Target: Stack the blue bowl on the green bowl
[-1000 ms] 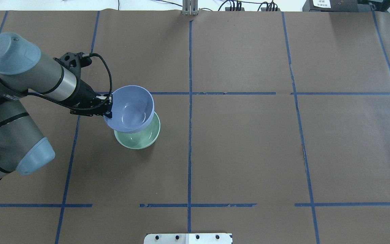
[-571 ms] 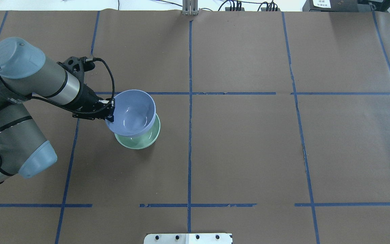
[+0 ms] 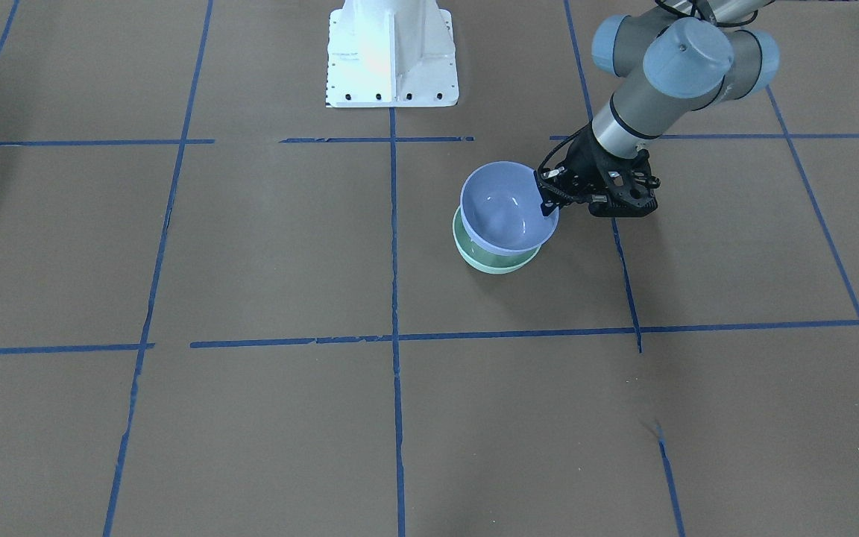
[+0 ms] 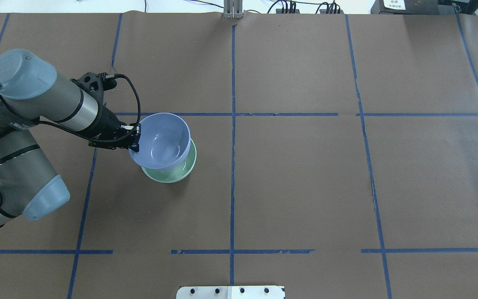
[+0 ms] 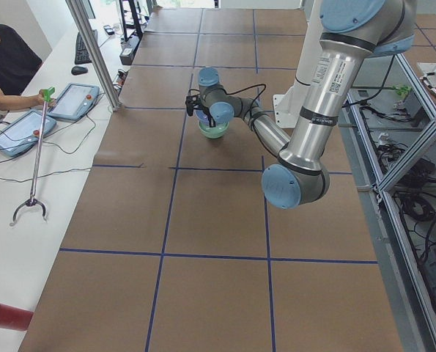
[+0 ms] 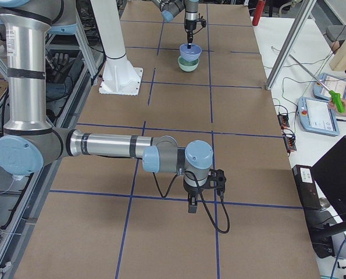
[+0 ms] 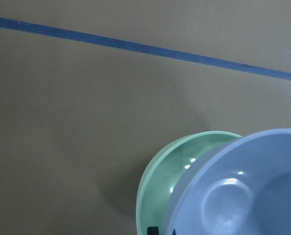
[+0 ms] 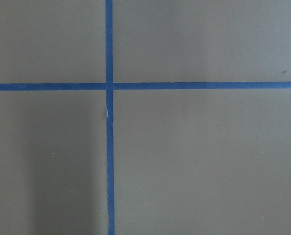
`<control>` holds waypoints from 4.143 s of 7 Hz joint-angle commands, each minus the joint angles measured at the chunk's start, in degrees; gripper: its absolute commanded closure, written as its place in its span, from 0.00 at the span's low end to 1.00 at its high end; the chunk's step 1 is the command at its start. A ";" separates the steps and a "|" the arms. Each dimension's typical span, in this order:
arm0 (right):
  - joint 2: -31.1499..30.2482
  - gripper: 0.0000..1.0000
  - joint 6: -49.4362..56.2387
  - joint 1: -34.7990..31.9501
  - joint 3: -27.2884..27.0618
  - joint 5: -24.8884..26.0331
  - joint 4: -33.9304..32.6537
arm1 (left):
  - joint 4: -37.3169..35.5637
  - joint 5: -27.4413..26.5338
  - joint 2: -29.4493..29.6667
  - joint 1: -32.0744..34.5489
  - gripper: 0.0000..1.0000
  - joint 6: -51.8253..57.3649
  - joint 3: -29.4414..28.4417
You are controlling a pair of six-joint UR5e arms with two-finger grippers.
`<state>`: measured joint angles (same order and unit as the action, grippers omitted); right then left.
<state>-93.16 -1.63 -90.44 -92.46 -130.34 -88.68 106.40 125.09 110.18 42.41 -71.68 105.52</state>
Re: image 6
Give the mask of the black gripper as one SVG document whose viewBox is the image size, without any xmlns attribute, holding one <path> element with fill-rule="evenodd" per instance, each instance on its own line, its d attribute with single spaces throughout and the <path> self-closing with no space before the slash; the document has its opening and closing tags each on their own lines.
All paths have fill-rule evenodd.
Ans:
<svg viewBox="0 0 346 279">
<path fill-rule="evenodd" d="M 196 20 L 185 19 L 184 28 L 187 32 L 187 48 L 191 48 L 193 42 L 193 32 L 196 29 Z"/>
<path fill-rule="evenodd" d="M 183 187 L 188 193 L 188 213 L 196 213 L 198 207 L 197 196 L 202 192 L 202 189 L 189 185 L 185 180 L 183 181 Z"/>
</svg>

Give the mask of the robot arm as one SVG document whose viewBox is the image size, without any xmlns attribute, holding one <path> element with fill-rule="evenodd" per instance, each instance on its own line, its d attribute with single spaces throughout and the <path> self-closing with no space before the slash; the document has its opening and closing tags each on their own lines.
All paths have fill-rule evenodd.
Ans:
<svg viewBox="0 0 346 279">
<path fill-rule="evenodd" d="M 197 23 L 200 20 L 198 13 L 199 1 L 195 0 L 152 0 L 152 2 L 159 8 L 161 15 L 166 22 L 172 21 L 182 11 L 185 12 L 184 16 L 184 29 L 187 33 L 187 48 L 191 49 L 194 40 L 194 31 L 197 28 Z"/>
<path fill-rule="evenodd" d="M 145 171 L 183 176 L 194 213 L 214 179 L 213 150 L 201 140 L 179 147 L 170 136 L 83 133 L 57 128 L 46 116 L 45 37 L 77 30 L 75 1 L 0 1 L 5 25 L 10 114 L 0 138 L 0 166 L 27 176 L 66 156 L 137 158 Z"/>
</svg>

